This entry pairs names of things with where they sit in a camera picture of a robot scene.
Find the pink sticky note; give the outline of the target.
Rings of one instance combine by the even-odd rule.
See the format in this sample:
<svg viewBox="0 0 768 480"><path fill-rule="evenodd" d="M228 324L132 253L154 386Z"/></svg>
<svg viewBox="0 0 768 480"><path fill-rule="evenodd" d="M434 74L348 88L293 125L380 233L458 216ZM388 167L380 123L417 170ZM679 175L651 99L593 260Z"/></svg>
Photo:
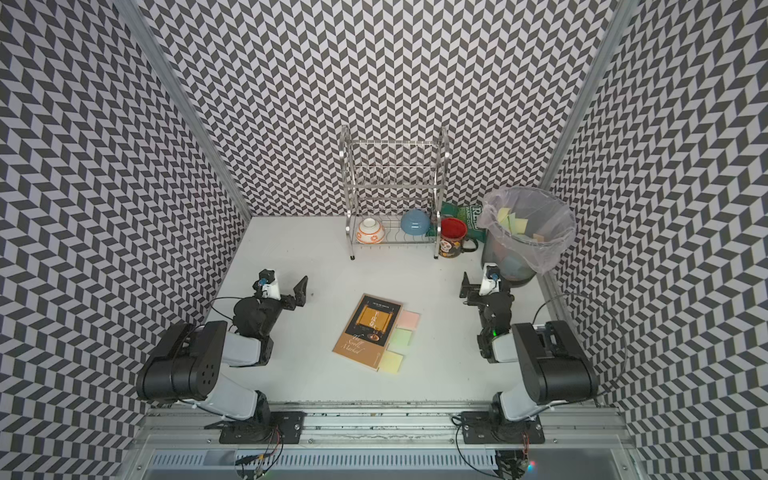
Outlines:
<svg viewBox="0 0 768 480"><path fill-rule="evenodd" d="M397 320L397 327L405 330L416 330L420 321L420 315L411 311L403 311Z"/></svg>

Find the brown book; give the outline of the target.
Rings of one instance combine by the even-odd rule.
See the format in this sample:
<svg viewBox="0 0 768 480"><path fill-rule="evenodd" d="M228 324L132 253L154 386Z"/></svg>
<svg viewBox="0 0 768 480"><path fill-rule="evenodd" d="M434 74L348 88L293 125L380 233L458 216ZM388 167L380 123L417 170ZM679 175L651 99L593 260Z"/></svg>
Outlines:
<svg viewBox="0 0 768 480"><path fill-rule="evenodd" d="M377 370L402 312L400 302L363 294L332 352Z"/></svg>

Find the green sticky note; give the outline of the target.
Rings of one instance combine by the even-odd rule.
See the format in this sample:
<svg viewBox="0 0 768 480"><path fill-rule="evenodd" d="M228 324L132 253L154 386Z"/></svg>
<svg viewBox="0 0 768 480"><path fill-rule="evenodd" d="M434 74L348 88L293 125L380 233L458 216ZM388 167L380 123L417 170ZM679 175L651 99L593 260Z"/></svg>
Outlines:
<svg viewBox="0 0 768 480"><path fill-rule="evenodd" d="M403 328L396 328L391 335L388 344L388 350L395 353L407 352L413 339L413 331Z"/></svg>

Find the yellow sticky note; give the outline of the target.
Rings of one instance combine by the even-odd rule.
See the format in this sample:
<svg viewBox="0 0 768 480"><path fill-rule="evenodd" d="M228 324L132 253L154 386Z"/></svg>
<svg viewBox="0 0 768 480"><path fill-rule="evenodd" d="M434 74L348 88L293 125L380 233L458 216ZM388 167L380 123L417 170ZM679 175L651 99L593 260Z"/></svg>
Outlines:
<svg viewBox="0 0 768 480"><path fill-rule="evenodd" d="M385 351L379 362L378 371L397 374L400 371L403 360L403 355L392 351Z"/></svg>

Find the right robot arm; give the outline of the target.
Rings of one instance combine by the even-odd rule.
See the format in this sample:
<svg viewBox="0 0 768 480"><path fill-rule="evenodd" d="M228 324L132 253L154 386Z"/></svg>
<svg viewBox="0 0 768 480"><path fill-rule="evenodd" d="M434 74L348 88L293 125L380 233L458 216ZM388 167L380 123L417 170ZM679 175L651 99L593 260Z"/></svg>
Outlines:
<svg viewBox="0 0 768 480"><path fill-rule="evenodd" d="M510 283L488 265L482 280L463 275L459 298L478 310L478 350L491 364L515 364L521 382L494 395L485 427L499 436L514 429L532 428L543 411L593 400L598 377L568 323L543 325L512 321L515 297Z"/></svg>

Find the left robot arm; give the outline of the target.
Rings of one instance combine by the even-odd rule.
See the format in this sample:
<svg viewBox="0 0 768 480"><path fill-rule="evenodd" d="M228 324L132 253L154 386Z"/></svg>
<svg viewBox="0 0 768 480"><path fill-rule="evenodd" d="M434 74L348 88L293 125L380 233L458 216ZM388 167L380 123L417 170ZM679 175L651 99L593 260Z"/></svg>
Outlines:
<svg viewBox="0 0 768 480"><path fill-rule="evenodd" d="M254 293L237 300L231 321L172 325L138 373L138 397L188 404L217 416L206 428L218 430L222 444L297 444L306 413L272 410L265 393L241 385L221 368L266 366L274 349L273 327L282 312L306 304L307 285L303 277L291 294L283 294L275 272L265 269Z"/></svg>

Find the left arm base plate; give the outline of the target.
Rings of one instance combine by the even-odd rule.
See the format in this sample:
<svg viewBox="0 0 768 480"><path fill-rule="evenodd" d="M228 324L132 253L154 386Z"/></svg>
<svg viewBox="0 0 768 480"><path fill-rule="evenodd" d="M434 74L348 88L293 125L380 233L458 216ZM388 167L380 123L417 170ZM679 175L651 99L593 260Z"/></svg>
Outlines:
<svg viewBox="0 0 768 480"><path fill-rule="evenodd" d="M272 412L267 423L258 420L223 421L219 427L219 443L225 445L296 445L300 442L306 413L304 411Z"/></svg>

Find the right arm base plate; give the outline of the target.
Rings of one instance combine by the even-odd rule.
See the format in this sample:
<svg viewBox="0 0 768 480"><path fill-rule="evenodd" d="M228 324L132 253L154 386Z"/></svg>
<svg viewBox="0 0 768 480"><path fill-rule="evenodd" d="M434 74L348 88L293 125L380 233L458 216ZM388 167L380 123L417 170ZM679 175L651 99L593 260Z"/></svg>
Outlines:
<svg viewBox="0 0 768 480"><path fill-rule="evenodd" d="M453 417L459 435L468 445L545 443L544 430L538 417L508 421L492 416L488 411L463 411Z"/></svg>

